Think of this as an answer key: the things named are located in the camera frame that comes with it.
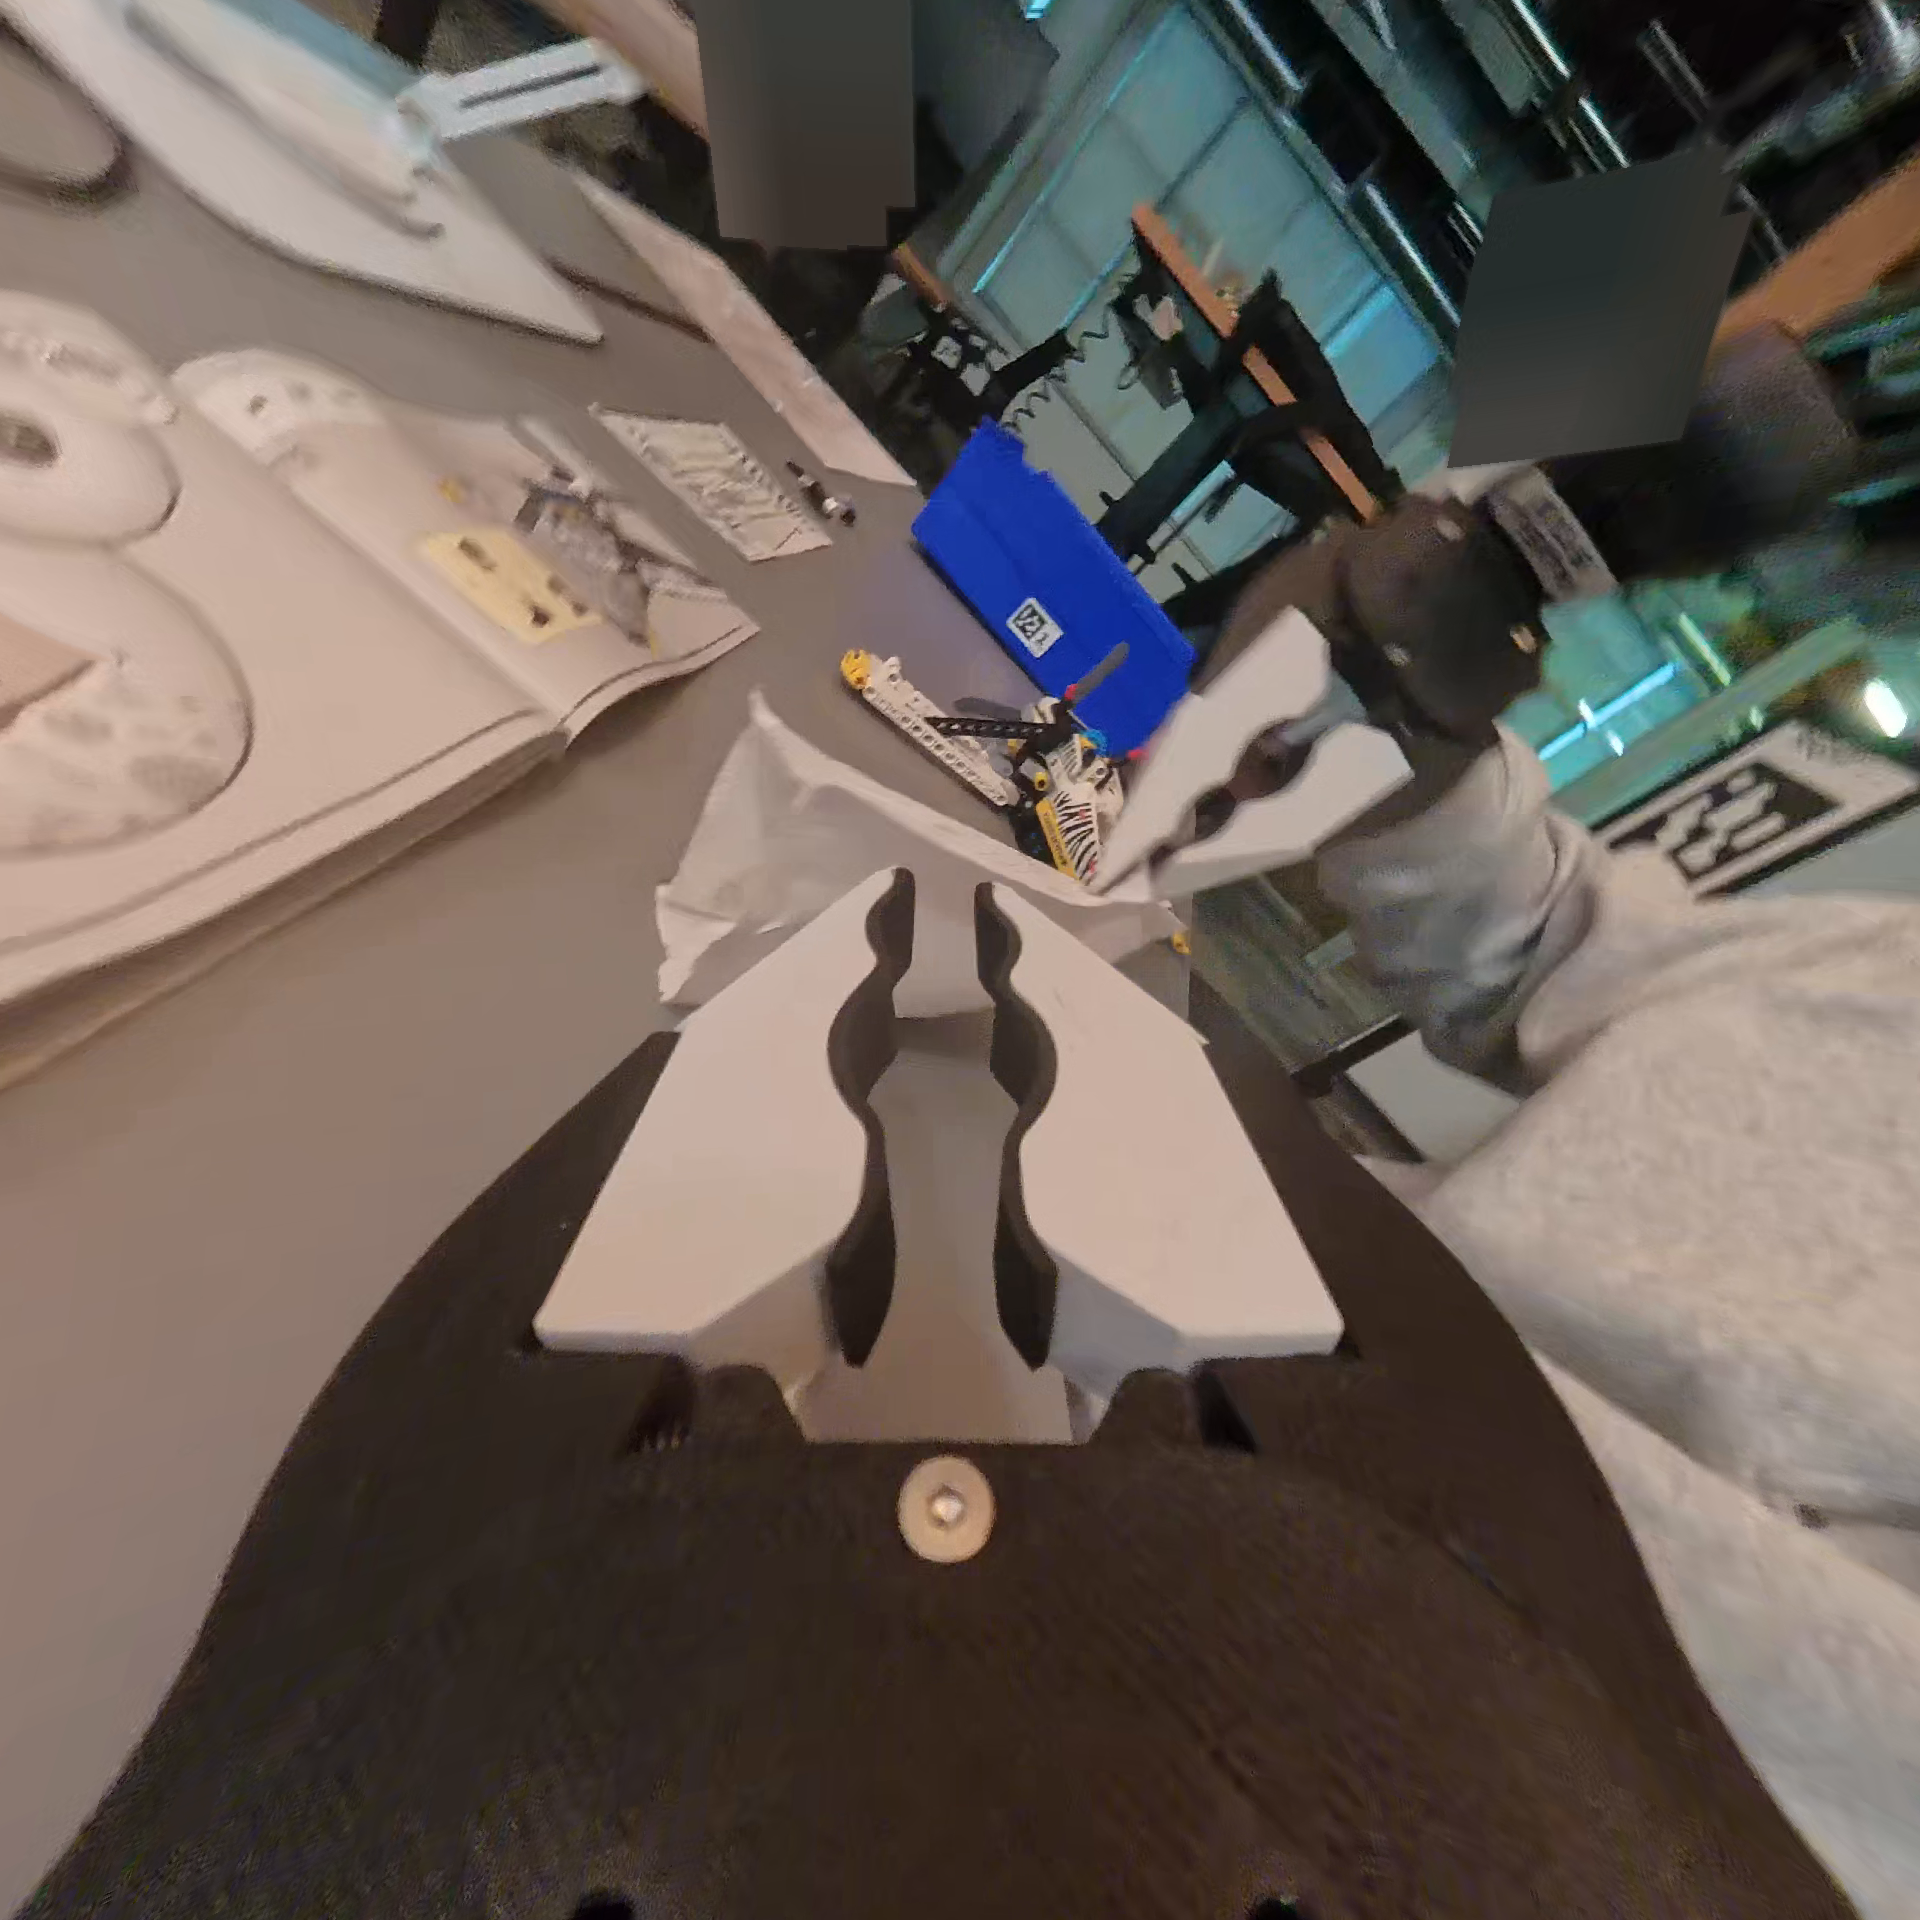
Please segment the white plastic bag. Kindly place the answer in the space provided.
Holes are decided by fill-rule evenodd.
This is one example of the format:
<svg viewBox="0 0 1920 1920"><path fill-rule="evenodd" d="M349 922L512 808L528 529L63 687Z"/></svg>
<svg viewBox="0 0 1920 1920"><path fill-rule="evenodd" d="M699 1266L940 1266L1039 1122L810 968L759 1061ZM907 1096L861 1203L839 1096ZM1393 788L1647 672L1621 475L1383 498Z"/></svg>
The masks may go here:
<svg viewBox="0 0 1920 1920"><path fill-rule="evenodd" d="M977 978L973 892L1012 887L1174 1016L1187 1017L1187 960L1174 913L1096 897L1012 843L827 755L763 700L724 758L677 871L653 895L658 997L693 1008L750 972L882 870L916 878L913 957L896 990L907 1020L990 1008Z"/></svg>

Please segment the wooden desk with black legs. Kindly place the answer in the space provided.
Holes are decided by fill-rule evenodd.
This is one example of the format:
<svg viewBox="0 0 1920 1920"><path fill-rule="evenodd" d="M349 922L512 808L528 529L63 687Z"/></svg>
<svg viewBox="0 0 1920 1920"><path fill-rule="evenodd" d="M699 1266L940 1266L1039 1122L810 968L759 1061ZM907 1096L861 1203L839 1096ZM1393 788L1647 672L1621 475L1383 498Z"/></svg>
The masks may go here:
<svg viewBox="0 0 1920 1920"><path fill-rule="evenodd" d="M1177 317L1176 369L1192 413L1192 475L1164 454L1147 479L1179 500L1217 466L1256 490L1279 477L1267 495L1301 522L1370 522L1398 500L1401 483L1278 279L1229 300L1153 203L1137 201L1129 227L1137 277Z"/></svg>

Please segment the printed sticker sheet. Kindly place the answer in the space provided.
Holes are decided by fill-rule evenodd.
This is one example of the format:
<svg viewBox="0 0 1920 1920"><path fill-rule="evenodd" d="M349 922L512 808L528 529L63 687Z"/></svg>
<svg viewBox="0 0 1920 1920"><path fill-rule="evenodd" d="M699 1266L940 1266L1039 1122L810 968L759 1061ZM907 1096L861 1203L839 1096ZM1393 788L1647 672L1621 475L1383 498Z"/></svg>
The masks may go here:
<svg viewBox="0 0 1920 1920"><path fill-rule="evenodd" d="M744 562L793 559L831 544L820 515L800 503L726 423L641 416L597 401L589 413Z"/></svg>

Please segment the white yellow lego aircraft model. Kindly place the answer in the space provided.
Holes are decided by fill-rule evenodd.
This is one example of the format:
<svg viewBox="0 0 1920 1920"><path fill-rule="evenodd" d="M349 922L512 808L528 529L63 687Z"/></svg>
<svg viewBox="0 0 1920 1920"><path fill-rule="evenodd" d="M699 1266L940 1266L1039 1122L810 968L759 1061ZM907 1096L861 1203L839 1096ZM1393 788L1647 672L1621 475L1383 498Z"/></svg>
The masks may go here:
<svg viewBox="0 0 1920 1920"><path fill-rule="evenodd" d="M857 704L999 813L1020 851L1090 886L1125 803L1121 767L1144 752L1113 754L1079 706L1128 655L1120 642L1066 693L1013 711L948 711L898 657L865 647L847 649L838 674Z"/></svg>

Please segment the person's right forearm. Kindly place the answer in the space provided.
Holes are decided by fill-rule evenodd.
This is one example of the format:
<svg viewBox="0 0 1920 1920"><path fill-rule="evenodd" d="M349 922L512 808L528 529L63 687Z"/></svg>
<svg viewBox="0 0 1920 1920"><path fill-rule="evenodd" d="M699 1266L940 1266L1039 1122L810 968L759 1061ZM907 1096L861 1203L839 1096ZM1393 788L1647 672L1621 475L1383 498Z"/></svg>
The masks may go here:
<svg viewBox="0 0 1920 1920"><path fill-rule="evenodd" d="M1443 1066L1537 1092L1605 1002L1609 861L1536 752L1419 738L1410 780L1312 859L1359 970Z"/></svg>

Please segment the blue plastic bin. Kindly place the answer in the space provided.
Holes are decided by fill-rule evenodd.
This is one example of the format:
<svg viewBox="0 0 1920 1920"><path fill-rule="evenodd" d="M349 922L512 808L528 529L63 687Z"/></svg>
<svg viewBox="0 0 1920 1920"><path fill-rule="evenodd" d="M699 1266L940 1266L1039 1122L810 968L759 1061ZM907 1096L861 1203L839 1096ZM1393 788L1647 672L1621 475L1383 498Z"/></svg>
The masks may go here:
<svg viewBox="0 0 1920 1920"><path fill-rule="evenodd" d="M983 420L913 519L913 541L1045 695L1116 754L1144 746L1185 695L1193 651L1068 491Z"/></svg>

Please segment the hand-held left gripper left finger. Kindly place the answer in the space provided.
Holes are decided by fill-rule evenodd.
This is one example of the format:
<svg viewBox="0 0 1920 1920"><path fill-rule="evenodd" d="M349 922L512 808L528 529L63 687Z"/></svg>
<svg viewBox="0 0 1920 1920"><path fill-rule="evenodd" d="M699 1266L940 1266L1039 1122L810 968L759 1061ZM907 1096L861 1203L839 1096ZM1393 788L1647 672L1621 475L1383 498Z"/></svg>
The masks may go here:
<svg viewBox="0 0 1920 1920"><path fill-rule="evenodd" d="M667 1035L535 1310L544 1348L752 1366L786 1398L869 1362L898 1277L872 1096L913 939L913 875L878 870Z"/></svg>

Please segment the open instruction booklet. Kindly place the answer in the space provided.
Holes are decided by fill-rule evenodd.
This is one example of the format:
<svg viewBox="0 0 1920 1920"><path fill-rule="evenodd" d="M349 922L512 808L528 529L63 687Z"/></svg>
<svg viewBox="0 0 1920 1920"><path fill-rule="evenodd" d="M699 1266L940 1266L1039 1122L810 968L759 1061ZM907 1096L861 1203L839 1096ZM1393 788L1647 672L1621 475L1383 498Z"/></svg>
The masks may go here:
<svg viewBox="0 0 1920 1920"><path fill-rule="evenodd" d="M3 1085L756 617L530 416L3 293Z"/></svg>

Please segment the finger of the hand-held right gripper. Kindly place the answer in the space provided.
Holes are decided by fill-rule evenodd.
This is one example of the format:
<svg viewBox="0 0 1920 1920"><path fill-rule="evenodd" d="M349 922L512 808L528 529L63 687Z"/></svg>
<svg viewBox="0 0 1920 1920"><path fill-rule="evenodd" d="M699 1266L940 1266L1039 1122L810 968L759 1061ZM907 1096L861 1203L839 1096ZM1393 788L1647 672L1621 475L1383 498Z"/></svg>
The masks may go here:
<svg viewBox="0 0 1920 1920"><path fill-rule="evenodd" d="M1164 759L1167 770L1181 763L1183 754L1198 759L1201 794L1235 785L1246 795L1263 790L1267 765L1283 780L1307 746L1331 728L1330 645L1305 613L1283 610L1167 713L1120 812L1166 747L1172 747Z"/></svg>
<svg viewBox="0 0 1920 1920"><path fill-rule="evenodd" d="M1183 899L1305 861L1411 775L1385 731L1342 723L1320 733L1281 780L1272 765L1262 790L1198 788L1198 759L1147 767L1104 843L1104 894Z"/></svg>

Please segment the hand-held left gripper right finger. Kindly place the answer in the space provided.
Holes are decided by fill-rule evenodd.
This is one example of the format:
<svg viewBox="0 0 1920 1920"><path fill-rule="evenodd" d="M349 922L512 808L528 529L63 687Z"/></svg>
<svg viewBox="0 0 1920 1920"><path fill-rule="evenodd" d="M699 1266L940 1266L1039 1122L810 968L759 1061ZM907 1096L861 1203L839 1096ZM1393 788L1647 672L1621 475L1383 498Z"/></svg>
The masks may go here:
<svg viewBox="0 0 1920 1920"><path fill-rule="evenodd" d="M1074 1405L1135 1373L1331 1356L1339 1308L1199 1034L1012 887L973 890L988 1067L1013 1103L999 1328Z"/></svg>

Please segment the framed marker sign on stand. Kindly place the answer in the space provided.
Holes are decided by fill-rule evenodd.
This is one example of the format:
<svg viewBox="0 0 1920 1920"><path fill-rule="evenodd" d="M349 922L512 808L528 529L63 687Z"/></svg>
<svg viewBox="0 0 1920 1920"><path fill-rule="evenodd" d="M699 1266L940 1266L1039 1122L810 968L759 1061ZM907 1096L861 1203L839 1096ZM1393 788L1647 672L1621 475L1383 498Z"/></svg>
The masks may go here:
<svg viewBox="0 0 1920 1920"><path fill-rule="evenodd" d="M1788 720L1591 827L1611 851L1653 854L1691 897L1758 886L1916 803L1908 762Z"/></svg>

